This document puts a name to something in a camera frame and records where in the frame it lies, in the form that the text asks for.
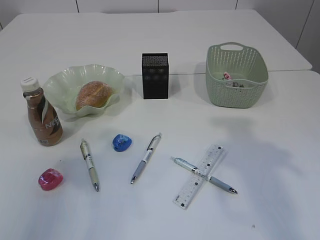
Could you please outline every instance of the candy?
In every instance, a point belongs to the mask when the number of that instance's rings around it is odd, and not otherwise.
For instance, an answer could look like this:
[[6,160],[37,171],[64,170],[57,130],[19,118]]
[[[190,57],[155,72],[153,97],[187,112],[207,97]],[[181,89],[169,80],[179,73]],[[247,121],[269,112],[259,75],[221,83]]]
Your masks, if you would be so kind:
[[224,78],[227,79],[227,80],[231,80],[231,79],[232,79],[231,76],[230,76],[230,74],[227,73],[227,72],[225,72],[225,73],[223,74],[223,76],[224,76]]
[[112,143],[113,143],[113,149],[115,151],[123,152],[130,147],[132,140],[130,137],[126,135],[118,134],[117,136],[115,136]]
[[39,177],[38,183],[45,191],[55,189],[64,179],[64,176],[57,170],[49,168]]

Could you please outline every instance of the plastic bottle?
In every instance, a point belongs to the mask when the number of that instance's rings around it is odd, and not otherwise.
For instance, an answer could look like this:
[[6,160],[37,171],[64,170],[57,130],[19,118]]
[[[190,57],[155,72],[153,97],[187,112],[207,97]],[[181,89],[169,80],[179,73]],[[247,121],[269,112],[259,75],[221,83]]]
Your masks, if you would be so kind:
[[28,106],[28,118],[39,143],[57,144],[62,137],[62,126],[54,107],[45,98],[44,90],[36,78],[29,77],[20,83]]

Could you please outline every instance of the green basket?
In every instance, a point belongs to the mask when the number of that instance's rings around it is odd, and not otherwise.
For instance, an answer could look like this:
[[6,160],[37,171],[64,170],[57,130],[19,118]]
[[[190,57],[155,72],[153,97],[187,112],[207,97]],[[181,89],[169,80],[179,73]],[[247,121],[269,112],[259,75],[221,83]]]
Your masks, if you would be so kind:
[[[224,50],[237,45],[242,50]],[[224,72],[232,79],[225,80]],[[267,83],[268,71],[261,54],[252,47],[226,42],[209,47],[206,58],[206,89],[210,101],[217,106],[246,109],[260,98]]]

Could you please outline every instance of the sugar-coated bun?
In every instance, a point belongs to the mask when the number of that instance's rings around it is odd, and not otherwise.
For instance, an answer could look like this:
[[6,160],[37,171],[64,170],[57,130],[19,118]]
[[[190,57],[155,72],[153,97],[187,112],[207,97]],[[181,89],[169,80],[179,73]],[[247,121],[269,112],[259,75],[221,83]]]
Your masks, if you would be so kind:
[[112,95],[112,88],[102,81],[91,81],[84,85],[78,93],[75,101],[75,109],[84,106],[100,108]]

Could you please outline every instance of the blue wrapped candy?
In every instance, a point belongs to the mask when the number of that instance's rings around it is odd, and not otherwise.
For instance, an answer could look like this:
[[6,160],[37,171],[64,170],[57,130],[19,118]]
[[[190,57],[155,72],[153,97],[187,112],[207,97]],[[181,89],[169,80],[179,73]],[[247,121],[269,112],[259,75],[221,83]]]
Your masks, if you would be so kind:
[[118,134],[112,141],[113,149],[117,152],[123,152],[127,150],[131,143],[131,138],[123,134]]

